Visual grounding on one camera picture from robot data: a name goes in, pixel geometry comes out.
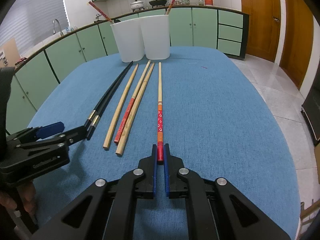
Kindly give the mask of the left hand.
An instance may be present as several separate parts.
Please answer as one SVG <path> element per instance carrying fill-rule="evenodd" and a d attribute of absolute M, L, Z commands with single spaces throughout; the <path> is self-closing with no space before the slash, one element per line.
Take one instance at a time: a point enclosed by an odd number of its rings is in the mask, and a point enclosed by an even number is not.
<path fill-rule="evenodd" d="M 17 190 L 25 211 L 32 216 L 35 215 L 37 209 L 35 200 L 36 189 L 33 182 L 20 185 Z M 17 208 L 16 202 L 3 190 L 1 190 L 1 205 L 9 210 L 15 210 Z"/>

